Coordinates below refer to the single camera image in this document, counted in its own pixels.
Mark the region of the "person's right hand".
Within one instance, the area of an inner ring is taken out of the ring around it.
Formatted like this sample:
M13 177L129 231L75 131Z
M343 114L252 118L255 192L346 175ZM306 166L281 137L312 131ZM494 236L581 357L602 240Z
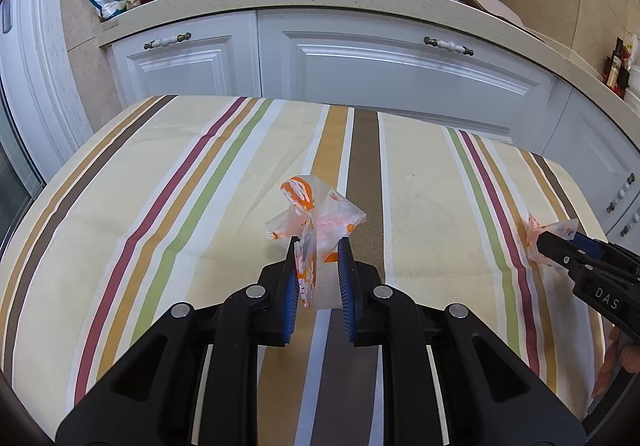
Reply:
M620 329L612 327L608 333L608 348L605 352L604 362L593 388L593 397L601 396L611 384L616 362L619 362L620 366L631 374L638 374L640 370L640 348L638 345L625 345L619 352L617 351L618 342L620 342Z

